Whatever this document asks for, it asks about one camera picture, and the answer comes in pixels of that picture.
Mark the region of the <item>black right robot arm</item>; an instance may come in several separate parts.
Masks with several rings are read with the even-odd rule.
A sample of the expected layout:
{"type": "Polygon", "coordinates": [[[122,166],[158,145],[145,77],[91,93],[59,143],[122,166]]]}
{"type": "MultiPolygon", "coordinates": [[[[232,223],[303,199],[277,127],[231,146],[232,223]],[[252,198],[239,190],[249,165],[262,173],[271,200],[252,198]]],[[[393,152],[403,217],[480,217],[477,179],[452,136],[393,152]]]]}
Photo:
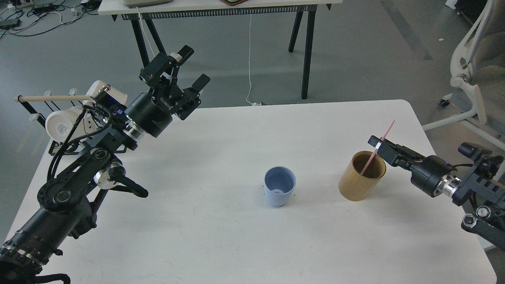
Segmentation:
{"type": "Polygon", "coordinates": [[[458,152],[473,163],[468,175],[460,178],[456,175],[457,167],[440,157],[425,157],[376,136],[371,136],[368,144],[377,149],[387,164],[408,170],[411,183],[428,196],[445,194],[457,206],[469,202],[473,212],[462,218],[462,229],[479,235],[501,250],[505,248],[505,191],[504,185],[494,180],[503,156],[492,156],[491,150],[478,144],[462,143],[458,152]]]}

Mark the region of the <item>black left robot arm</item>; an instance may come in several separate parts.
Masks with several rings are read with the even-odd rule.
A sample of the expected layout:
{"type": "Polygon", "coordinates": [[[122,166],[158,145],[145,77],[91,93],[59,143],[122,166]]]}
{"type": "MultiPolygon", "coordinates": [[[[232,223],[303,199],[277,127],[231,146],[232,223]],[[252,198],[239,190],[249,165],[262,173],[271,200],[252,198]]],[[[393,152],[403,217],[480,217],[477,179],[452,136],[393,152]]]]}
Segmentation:
{"type": "Polygon", "coordinates": [[[62,255],[58,246],[63,240],[96,228],[96,214],[107,192],[148,196],[145,188],[126,177],[116,151],[121,146],[136,149],[145,134],[158,137],[173,115],[185,120],[200,105],[201,91],[210,81],[207,75],[186,89],[177,84],[179,68],[193,53],[186,45],[170,55],[157,54],[139,75],[149,90],[128,106],[125,94],[103,82],[93,84],[37,193],[40,208],[1,247],[2,284],[69,284],[66,274],[40,275],[50,257],[62,255]]]}

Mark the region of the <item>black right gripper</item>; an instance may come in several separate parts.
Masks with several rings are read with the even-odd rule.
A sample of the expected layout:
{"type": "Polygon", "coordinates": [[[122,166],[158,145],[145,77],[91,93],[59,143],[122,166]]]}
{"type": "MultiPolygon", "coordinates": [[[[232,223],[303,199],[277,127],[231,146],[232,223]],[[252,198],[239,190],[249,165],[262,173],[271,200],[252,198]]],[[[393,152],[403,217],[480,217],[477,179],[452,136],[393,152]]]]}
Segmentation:
{"type": "Polygon", "coordinates": [[[432,198],[442,194],[447,177],[457,171],[456,167],[435,155],[423,156],[406,147],[397,147],[389,140],[382,141],[371,135],[368,144],[373,146],[385,162],[411,172],[411,183],[432,198]]]}

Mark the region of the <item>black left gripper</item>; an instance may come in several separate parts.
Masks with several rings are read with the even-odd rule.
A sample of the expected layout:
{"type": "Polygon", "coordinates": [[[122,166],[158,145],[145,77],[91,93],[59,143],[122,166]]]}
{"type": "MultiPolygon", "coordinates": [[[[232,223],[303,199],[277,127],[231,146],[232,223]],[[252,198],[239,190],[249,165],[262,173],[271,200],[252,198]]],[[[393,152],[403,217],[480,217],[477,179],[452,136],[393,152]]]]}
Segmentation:
{"type": "Polygon", "coordinates": [[[141,68],[139,79],[150,87],[126,108],[126,115],[144,132],[158,137],[172,122],[172,115],[185,120],[200,106],[200,95],[210,82],[209,76],[202,74],[184,90],[178,86],[165,85],[171,75],[194,54],[188,45],[179,52],[170,55],[157,54],[144,68],[141,68]]]}

